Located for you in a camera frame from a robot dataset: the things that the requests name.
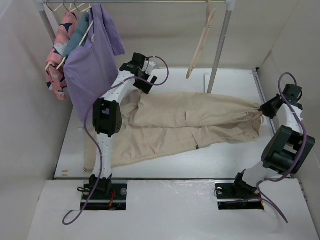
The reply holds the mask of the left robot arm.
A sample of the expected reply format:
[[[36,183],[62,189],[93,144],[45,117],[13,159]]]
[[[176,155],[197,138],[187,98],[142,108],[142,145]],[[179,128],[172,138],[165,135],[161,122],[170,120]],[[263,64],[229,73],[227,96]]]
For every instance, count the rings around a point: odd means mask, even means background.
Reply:
[[[112,154],[116,134],[122,127],[120,103],[134,86],[148,94],[157,77],[151,73],[156,63],[149,57],[134,53],[132,60],[124,63],[112,87],[93,104],[92,124],[96,132],[98,150],[95,166],[85,189],[94,197],[106,199],[112,192]]]

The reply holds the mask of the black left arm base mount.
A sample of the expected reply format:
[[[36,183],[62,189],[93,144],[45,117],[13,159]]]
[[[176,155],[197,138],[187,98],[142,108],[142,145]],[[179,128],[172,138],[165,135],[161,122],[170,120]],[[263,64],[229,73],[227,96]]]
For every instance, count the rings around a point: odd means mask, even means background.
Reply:
[[[95,190],[88,201],[85,211],[125,211],[127,204],[128,183],[115,182],[111,192],[106,195]]]

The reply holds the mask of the beige trousers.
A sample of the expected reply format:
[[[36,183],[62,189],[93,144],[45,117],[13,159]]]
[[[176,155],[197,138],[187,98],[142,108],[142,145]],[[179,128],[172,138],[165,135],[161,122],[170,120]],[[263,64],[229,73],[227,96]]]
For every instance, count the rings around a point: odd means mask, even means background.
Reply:
[[[112,168],[218,143],[247,143],[260,136],[264,122],[258,103],[208,93],[133,90],[120,110],[124,123],[115,135]]]

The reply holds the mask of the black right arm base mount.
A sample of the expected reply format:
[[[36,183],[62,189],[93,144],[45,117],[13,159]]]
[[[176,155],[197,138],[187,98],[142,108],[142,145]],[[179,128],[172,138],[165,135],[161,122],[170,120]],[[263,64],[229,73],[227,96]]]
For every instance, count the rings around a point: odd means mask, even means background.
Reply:
[[[255,191],[237,188],[231,182],[216,183],[214,195],[219,210],[264,210],[260,195]]]

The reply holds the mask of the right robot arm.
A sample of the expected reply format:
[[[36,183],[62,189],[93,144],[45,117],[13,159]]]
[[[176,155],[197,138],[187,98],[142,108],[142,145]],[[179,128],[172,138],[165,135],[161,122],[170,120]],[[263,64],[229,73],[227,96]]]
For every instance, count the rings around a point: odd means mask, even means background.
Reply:
[[[281,95],[276,95],[260,107],[259,111],[264,116],[270,119],[278,117],[284,124],[279,127],[264,149],[261,161],[237,174],[231,184],[231,191],[235,196],[251,198],[257,191],[259,182],[278,175],[284,176],[292,166],[294,166],[292,174],[300,170],[315,145],[315,139],[308,135],[302,148],[304,132],[300,125],[303,110],[299,103],[301,97],[300,86],[287,84]]]

